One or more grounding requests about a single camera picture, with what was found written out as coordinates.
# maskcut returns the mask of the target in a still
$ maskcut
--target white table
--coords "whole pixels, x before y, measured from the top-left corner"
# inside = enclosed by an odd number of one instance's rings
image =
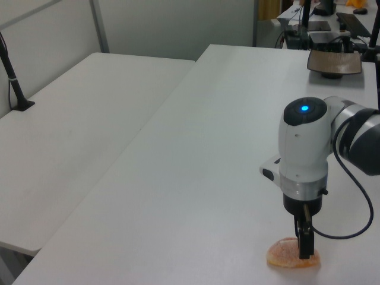
[[[285,106],[329,95],[377,106],[373,64],[330,81],[306,69],[308,54],[210,46],[14,285],[378,284],[377,218],[357,239],[316,236],[321,268],[265,260],[294,235],[281,191],[259,174]],[[351,233],[368,209],[333,160],[330,170],[315,226]],[[380,179],[354,173],[379,209]]]
[[[95,53],[0,120],[0,246],[35,255],[194,62]]]

